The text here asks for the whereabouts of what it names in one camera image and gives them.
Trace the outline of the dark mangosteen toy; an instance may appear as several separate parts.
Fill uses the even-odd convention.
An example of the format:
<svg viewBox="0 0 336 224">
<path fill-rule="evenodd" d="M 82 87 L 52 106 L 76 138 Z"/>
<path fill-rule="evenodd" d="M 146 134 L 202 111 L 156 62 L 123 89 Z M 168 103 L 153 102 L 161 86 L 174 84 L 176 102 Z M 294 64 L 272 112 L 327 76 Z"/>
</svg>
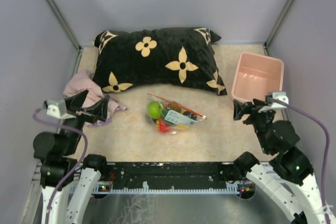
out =
<svg viewBox="0 0 336 224">
<path fill-rule="evenodd" d="M 186 116 L 186 117 L 188 117 L 188 118 L 190 118 L 190 119 L 192 119 L 192 120 L 195 120 L 195 121 L 197 120 L 197 115 L 194 114 L 194 113 L 192 113 L 192 112 L 190 112 L 190 111 L 184 111 L 183 115 Z"/>
</svg>

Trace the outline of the light green toy fruit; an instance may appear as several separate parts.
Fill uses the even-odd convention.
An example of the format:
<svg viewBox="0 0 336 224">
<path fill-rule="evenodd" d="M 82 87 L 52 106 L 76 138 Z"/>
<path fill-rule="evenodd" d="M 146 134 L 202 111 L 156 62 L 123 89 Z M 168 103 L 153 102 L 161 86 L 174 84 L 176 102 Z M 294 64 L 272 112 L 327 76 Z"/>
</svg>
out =
<svg viewBox="0 0 336 224">
<path fill-rule="evenodd" d="M 159 119 L 161 117 L 162 110 L 162 104 L 159 102 L 151 102 L 147 106 L 147 114 L 152 119 Z"/>
</svg>

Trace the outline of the yellow toy lemon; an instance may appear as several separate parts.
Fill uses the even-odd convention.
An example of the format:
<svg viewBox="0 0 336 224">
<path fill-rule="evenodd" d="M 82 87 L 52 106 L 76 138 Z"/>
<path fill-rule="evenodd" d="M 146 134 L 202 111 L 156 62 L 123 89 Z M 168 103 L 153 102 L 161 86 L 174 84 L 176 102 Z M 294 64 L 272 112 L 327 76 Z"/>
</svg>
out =
<svg viewBox="0 0 336 224">
<path fill-rule="evenodd" d="M 173 126 L 173 128 L 176 129 L 176 130 L 186 130 L 186 129 L 189 128 L 189 126 L 188 125 L 179 124 L 179 125 Z"/>
</svg>

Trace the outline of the brown toy fruit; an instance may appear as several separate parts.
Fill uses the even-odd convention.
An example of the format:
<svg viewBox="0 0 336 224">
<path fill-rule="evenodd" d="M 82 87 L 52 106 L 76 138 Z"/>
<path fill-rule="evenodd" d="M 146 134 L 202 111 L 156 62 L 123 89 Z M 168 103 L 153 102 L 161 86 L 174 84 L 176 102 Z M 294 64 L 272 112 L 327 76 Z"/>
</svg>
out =
<svg viewBox="0 0 336 224">
<path fill-rule="evenodd" d="M 170 109 L 174 110 L 174 111 L 176 111 L 178 113 L 183 113 L 183 109 L 180 108 L 179 106 L 171 106 Z"/>
</svg>

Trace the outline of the red yellow toy mango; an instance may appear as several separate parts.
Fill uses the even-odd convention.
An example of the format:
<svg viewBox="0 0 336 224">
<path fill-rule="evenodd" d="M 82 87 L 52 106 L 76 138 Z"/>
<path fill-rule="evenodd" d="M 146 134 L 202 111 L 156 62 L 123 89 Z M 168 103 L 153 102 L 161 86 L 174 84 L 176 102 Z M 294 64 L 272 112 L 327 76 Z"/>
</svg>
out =
<svg viewBox="0 0 336 224">
<path fill-rule="evenodd" d="M 156 128 L 160 133 L 170 133 L 172 131 L 172 128 L 162 119 L 156 120 Z"/>
</svg>

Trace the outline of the clear zip bag orange zipper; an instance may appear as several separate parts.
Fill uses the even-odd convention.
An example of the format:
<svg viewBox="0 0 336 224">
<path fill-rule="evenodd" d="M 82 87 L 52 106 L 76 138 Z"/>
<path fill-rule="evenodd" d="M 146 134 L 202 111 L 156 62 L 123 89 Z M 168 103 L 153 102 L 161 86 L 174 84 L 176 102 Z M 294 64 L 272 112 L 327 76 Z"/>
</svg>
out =
<svg viewBox="0 0 336 224">
<path fill-rule="evenodd" d="M 161 111 L 161 117 L 159 119 L 162 119 L 166 124 L 168 124 L 172 128 L 172 131 L 170 133 L 162 133 L 162 134 L 176 134 L 177 132 L 184 131 L 184 130 L 174 129 L 173 126 L 175 126 L 175 125 L 183 124 L 183 125 L 188 125 L 189 128 L 190 128 L 191 126 L 197 124 L 198 122 L 201 122 L 201 121 L 204 121 L 204 120 L 207 119 L 207 117 L 205 115 L 197 113 L 196 111 L 193 111 L 192 109 L 187 108 L 186 106 L 183 106 L 178 102 L 172 101 L 172 100 L 164 98 L 164 97 L 160 97 L 160 96 L 152 94 L 152 93 L 148 93 L 147 94 L 147 101 L 146 101 L 146 109 L 145 109 L 144 118 L 149 124 L 154 125 L 155 128 L 156 128 L 156 120 L 157 119 L 152 119 L 147 114 L 147 106 L 151 102 L 159 102 L 159 103 L 162 104 L 163 110 Z M 171 110 L 170 109 L 171 106 L 179 106 L 180 108 L 183 109 L 183 112 L 184 111 L 190 111 L 190 112 L 196 114 L 197 115 L 197 120 L 196 121 L 192 120 L 192 119 L 184 116 L 183 113 L 178 113 L 174 110 Z"/>
</svg>

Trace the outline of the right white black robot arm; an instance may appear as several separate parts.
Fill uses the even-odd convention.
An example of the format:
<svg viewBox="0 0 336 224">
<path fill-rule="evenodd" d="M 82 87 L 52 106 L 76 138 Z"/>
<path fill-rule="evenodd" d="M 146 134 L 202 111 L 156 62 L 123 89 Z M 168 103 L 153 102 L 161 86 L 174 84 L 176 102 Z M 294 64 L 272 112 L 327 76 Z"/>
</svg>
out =
<svg viewBox="0 0 336 224">
<path fill-rule="evenodd" d="M 284 184 L 269 174 L 250 152 L 234 160 L 235 175 L 262 189 L 291 223 L 335 223 L 311 162 L 296 146 L 300 137 L 291 122 L 274 121 L 276 109 L 269 100 L 246 103 L 234 100 L 233 105 L 233 119 L 238 121 L 248 115 L 243 123 L 253 126 L 263 153 L 273 156 L 269 165 Z"/>
</svg>

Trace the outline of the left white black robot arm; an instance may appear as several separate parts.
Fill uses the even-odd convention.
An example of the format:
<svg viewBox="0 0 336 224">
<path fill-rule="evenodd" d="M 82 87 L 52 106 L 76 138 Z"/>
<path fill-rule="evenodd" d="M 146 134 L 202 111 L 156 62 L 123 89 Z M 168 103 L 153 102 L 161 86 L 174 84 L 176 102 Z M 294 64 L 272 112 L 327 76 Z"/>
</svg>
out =
<svg viewBox="0 0 336 224">
<path fill-rule="evenodd" d="M 109 96 L 87 108 L 89 91 L 63 100 L 46 100 L 33 119 L 59 128 L 58 133 L 41 132 L 33 141 L 34 158 L 41 161 L 40 185 L 43 195 L 42 223 L 82 223 L 92 191 L 109 174 L 107 159 L 87 154 L 85 123 L 106 121 Z"/>
</svg>

